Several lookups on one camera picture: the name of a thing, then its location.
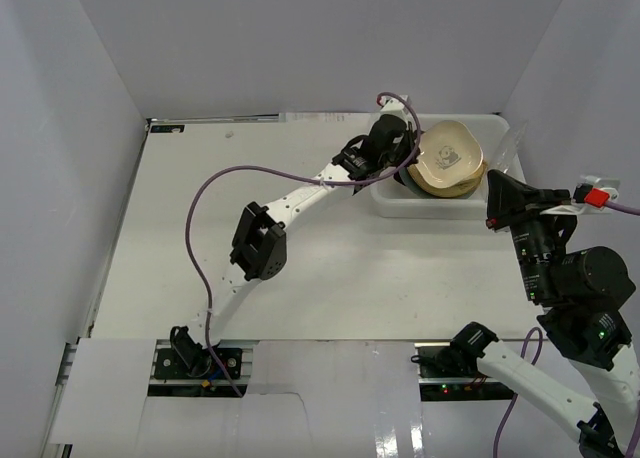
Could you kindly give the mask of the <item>beige bird branch plate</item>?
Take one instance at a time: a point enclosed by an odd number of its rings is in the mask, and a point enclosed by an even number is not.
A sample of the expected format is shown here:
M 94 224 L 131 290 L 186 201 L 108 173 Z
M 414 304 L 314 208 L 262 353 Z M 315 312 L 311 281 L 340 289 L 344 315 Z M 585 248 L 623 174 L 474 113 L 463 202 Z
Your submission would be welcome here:
M 430 185 L 427 183 L 427 181 L 424 179 L 424 177 L 420 174 L 420 172 L 417 170 L 415 165 L 411 165 L 408 168 L 408 173 L 411 175 L 411 177 L 414 179 L 414 181 L 428 194 L 431 196 L 435 196 L 437 198 L 444 198 L 444 199 L 454 199 L 454 198 L 461 198 L 467 195 L 471 195 L 472 193 L 467 193 L 467 194 L 463 194 L 460 195 L 458 193 L 456 193 L 452 187 L 455 185 L 452 185 L 450 187 L 447 188 L 435 188 L 434 186 Z

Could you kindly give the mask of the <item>cream panda square dish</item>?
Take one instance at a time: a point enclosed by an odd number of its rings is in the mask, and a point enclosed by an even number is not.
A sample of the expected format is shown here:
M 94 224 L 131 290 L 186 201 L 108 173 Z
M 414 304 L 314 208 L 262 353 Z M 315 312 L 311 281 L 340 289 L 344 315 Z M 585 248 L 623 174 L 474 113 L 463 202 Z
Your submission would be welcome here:
M 468 179 L 484 161 L 484 152 L 469 128 L 454 120 L 440 121 L 423 132 L 419 150 L 415 167 L 436 189 Z

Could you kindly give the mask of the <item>yellow panda square dish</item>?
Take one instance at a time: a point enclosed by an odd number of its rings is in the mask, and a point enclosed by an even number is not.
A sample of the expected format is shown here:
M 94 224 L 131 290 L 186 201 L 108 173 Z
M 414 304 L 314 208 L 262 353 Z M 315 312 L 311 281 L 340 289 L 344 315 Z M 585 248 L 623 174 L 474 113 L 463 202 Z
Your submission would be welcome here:
M 452 189 L 460 195 L 472 193 L 476 188 L 479 187 L 486 171 L 487 171 L 487 162 L 483 161 L 481 166 L 472 175 L 456 183 L 452 187 Z

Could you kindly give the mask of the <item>clear plastic dish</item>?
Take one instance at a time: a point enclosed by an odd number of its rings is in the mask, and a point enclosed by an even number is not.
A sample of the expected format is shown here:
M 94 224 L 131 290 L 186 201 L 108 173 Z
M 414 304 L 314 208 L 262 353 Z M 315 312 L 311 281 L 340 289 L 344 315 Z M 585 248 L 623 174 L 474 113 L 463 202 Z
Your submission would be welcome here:
M 509 171 L 519 147 L 524 140 L 528 128 L 528 122 L 522 121 L 512 125 L 501 138 L 494 152 L 489 168 L 506 173 Z

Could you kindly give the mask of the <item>teal round plate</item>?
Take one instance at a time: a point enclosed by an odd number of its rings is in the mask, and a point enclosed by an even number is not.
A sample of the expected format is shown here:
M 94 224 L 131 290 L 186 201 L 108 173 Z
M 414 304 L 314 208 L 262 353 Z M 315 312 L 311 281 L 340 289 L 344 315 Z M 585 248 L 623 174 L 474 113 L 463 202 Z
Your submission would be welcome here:
M 404 186 L 407 187 L 412 193 L 419 197 L 426 197 L 427 193 L 414 181 L 407 169 L 402 169 L 398 172 L 401 181 Z

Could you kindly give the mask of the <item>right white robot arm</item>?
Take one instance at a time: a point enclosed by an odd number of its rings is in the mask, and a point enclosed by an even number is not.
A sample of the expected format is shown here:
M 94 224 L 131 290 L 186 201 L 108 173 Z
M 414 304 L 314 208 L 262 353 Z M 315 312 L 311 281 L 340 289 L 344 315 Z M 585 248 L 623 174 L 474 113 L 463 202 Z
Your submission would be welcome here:
M 453 368 L 506 385 L 563 429 L 584 457 L 638 456 L 639 361 L 621 314 L 636 286 L 613 249 L 567 249 L 579 216 L 620 210 L 616 182 L 586 177 L 569 191 L 534 188 L 498 170 L 486 178 L 486 226 L 510 232 L 527 298 L 543 310 L 539 327 L 593 395 L 558 383 L 477 322 L 452 339 Z

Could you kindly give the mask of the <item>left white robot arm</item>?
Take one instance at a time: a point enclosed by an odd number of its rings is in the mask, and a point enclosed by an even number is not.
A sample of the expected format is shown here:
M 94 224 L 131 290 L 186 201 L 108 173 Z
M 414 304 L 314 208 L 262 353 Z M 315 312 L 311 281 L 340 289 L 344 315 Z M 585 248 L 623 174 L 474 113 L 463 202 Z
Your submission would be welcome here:
M 194 341 L 187 326 L 175 326 L 170 332 L 180 369 L 194 378 L 208 375 L 211 369 L 223 371 L 216 350 L 222 332 L 248 294 L 284 268 L 288 240 L 295 230 L 333 204 L 414 163 L 421 133 L 415 113 L 383 113 L 367 134 L 348 141 L 315 177 L 291 175 L 299 188 L 266 205 L 247 204 L 232 237 L 229 266 L 219 288 L 204 285 L 203 344 Z

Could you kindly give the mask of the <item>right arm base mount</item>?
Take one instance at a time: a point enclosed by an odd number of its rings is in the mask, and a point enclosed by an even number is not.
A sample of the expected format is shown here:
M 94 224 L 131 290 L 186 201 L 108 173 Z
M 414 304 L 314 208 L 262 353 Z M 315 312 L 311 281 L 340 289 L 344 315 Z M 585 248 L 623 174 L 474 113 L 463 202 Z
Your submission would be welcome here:
M 477 360 L 497 335 L 471 322 L 443 346 L 417 346 L 411 362 L 417 366 L 423 402 L 510 400 L 514 392 L 482 374 Z

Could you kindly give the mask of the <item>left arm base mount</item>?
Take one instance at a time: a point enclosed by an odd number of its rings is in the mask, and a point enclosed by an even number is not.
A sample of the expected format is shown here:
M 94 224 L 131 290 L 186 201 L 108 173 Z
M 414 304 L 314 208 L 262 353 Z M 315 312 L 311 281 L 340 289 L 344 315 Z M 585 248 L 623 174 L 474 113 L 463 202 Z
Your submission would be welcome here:
M 253 350 L 215 346 L 217 359 L 189 334 L 174 326 L 169 339 L 156 346 L 149 379 L 149 397 L 241 398 L 251 374 Z

